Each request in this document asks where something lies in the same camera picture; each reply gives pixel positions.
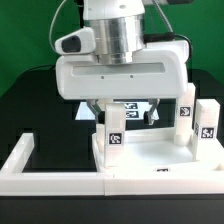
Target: cable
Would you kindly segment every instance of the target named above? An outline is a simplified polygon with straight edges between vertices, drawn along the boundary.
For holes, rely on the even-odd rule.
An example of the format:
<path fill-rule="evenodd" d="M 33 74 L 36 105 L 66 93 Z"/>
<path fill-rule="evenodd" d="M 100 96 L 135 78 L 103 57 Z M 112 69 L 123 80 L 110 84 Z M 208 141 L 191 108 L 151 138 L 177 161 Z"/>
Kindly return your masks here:
<path fill-rule="evenodd" d="M 154 7 L 156 8 L 157 12 L 159 13 L 161 19 L 163 20 L 164 24 L 167 26 L 169 32 L 173 32 L 173 28 L 167 19 L 166 15 L 164 14 L 163 10 L 160 8 L 159 3 L 157 0 L 152 0 Z"/>
<path fill-rule="evenodd" d="M 189 45 L 189 56 L 188 56 L 188 59 L 187 60 L 189 60 L 192 57 L 192 53 L 193 53 L 193 46 L 192 46 L 191 41 L 186 36 L 184 36 L 182 34 L 174 34 L 174 36 L 176 38 L 180 38 L 180 39 L 183 39 L 183 40 L 186 40 L 187 41 L 187 43 Z"/>
<path fill-rule="evenodd" d="M 17 77 L 17 80 L 20 79 L 20 78 L 23 76 L 23 74 L 25 74 L 26 72 L 30 72 L 30 71 L 33 71 L 33 70 L 36 70 L 36 69 L 39 69 L 39 68 L 47 68 L 47 67 L 50 67 L 49 70 L 53 70 L 53 69 L 55 69 L 55 65 L 41 65 L 41 66 L 36 66 L 36 67 L 27 69 L 27 70 L 25 70 L 24 72 L 22 72 L 22 73 Z"/>
<path fill-rule="evenodd" d="M 55 14 L 54 14 L 53 20 L 52 20 L 52 22 L 51 22 L 50 30 L 49 30 L 49 36 L 48 36 L 48 38 L 49 38 L 49 43 L 50 43 L 50 46 L 51 46 L 52 50 L 53 50 L 55 53 L 57 53 L 57 51 L 55 50 L 55 47 L 54 47 L 54 45 L 53 45 L 53 43 L 52 43 L 52 31 L 53 31 L 54 24 L 55 24 L 55 21 L 56 21 L 56 19 L 57 19 L 57 16 L 58 16 L 58 14 L 59 14 L 61 8 L 64 6 L 64 4 L 65 4 L 66 2 L 67 2 L 67 0 L 63 0 L 62 3 L 59 5 L 58 9 L 56 10 L 56 12 L 55 12 Z"/>

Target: black surface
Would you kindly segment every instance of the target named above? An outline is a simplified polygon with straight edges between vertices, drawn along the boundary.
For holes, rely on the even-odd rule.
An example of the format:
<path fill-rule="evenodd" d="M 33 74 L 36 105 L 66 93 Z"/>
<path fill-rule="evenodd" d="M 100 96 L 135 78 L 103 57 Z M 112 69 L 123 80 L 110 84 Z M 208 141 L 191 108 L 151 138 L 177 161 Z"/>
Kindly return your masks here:
<path fill-rule="evenodd" d="M 224 145 L 224 86 L 205 71 L 189 72 L 197 98 L 221 104 L 218 139 Z M 0 160 L 3 165 L 24 132 L 36 147 L 25 171 L 95 171 L 91 150 L 94 121 L 75 121 L 79 101 L 64 101 L 54 71 L 25 73 L 0 98 Z M 171 127 L 174 100 L 162 100 L 153 127 Z M 128 129 L 149 128 L 143 121 Z M 224 223 L 224 195 L 114 197 L 0 197 L 0 224 L 7 223 Z"/>

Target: green wall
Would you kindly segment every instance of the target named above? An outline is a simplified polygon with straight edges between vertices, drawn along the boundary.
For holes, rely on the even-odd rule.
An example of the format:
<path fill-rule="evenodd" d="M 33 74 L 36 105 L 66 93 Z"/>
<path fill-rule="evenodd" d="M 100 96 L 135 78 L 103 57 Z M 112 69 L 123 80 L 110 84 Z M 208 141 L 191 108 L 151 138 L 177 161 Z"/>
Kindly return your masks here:
<path fill-rule="evenodd" d="M 54 64 L 57 55 L 48 43 L 48 31 L 61 0 L 1 0 L 0 1 L 0 95 L 25 70 Z M 205 69 L 224 82 L 224 1 L 195 0 L 193 4 L 163 6 L 176 33 L 188 36 L 194 46 L 189 67 Z M 152 13 L 158 32 L 166 31 L 158 15 L 146 8 L 145 29 L 154 31 Z M 58 17 L 54 39 L 79 26 L 78 11 L 68 0 Z"/>

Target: silver cylinder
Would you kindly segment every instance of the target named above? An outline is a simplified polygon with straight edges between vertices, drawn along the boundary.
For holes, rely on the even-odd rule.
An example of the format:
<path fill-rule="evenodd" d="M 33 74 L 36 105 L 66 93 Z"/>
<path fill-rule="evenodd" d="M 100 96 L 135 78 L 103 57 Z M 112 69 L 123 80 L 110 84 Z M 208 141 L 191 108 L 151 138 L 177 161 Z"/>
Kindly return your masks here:
<path fill-rule="evenodd" d="M 108 20 L 91 20 L 95 33 L 96 50 L 101 64 L 132 62 L 132 52 L 143 48 L 142 15 Z"/>

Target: white platform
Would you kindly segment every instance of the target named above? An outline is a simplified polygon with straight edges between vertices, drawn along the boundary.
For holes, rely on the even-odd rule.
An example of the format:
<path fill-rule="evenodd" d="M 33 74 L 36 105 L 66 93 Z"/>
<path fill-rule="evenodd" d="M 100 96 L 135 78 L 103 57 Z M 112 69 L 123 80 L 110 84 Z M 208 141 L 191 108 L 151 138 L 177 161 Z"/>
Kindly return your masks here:
<path fill-rule="evenodd" d="M 224 153 L 217 161 L 185 163 L 185 171 L 139 173 L 22 173 L 34 147 L 33 135 L 23 134 L 0 171 L 0 195 L 153 195 L 224 193 Z M 179 156 L 190 153 L 177 153 Z"/>

